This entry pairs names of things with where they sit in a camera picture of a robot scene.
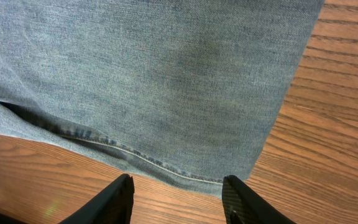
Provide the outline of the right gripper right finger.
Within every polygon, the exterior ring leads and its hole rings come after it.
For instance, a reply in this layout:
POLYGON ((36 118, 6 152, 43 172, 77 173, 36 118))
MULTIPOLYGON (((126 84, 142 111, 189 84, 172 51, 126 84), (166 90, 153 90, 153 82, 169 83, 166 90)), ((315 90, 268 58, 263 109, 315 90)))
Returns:
POLYGON ((295 224, 235 175, 223 179, 222 201, 227 224, 295 224))

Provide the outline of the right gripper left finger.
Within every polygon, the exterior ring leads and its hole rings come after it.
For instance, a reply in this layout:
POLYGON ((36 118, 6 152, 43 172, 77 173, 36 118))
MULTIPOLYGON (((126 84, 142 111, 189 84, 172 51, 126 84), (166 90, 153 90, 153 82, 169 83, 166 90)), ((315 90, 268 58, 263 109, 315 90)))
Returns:
POLYGON ((61 224, 130 224, 134 192, 133 178, 122 174, 61 224))

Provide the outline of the light blue denim jeans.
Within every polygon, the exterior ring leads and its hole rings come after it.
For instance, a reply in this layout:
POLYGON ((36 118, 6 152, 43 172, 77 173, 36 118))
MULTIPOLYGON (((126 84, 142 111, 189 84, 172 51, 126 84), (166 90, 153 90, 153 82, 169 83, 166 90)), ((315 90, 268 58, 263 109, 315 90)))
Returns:
POLYGON ((322 6, 0 1, 0 135, 219 196, 250 176, 322 6))

